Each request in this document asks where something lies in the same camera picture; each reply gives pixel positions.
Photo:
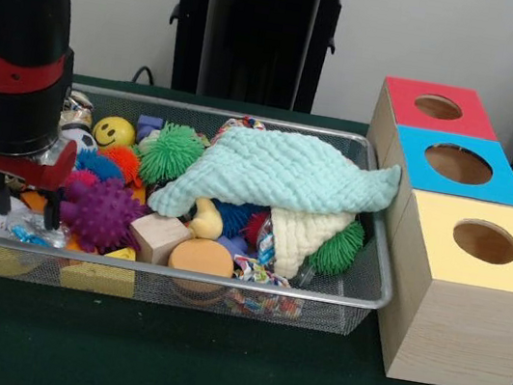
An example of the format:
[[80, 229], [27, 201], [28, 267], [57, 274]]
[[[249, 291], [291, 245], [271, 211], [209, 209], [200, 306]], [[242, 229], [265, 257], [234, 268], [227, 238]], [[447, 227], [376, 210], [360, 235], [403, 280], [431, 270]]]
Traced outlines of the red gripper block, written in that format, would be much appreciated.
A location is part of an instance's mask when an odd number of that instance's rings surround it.
[[6, 155], [0, 153], [0, 214], [11, 212], [11, 192], [5, 175], [23, 179], [26, 184], [46, 190], [46, 204], [43, 210], [44, 226], [47, 230], [57, 230], [61, 224], [61, 201], [63, 190], [60, 186], [70, 175], [76, 162], [77, 144], [60, 137], [45, 151], [33, 155]]

